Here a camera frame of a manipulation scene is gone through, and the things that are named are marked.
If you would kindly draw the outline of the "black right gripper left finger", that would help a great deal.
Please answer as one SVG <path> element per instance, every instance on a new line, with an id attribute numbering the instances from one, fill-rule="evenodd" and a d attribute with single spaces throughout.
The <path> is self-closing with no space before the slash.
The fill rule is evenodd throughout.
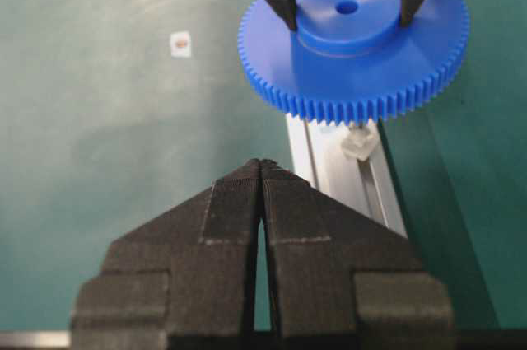
<path id="1" fill-rule="evenodd" d="M 78 293 L 72 348 L 247 348 L 260 216 L 252 159 L 114 240 Z"/>

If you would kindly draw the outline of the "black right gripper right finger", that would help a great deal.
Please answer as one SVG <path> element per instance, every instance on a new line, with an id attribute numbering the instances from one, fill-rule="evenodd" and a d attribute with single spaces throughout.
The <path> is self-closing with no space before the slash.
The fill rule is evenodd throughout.
<path id="1" fill-rule="evenodd" d="M 261 163 L 269 294 L 283 349 L 452 349 L 445 285 L 410 242 Z"/>

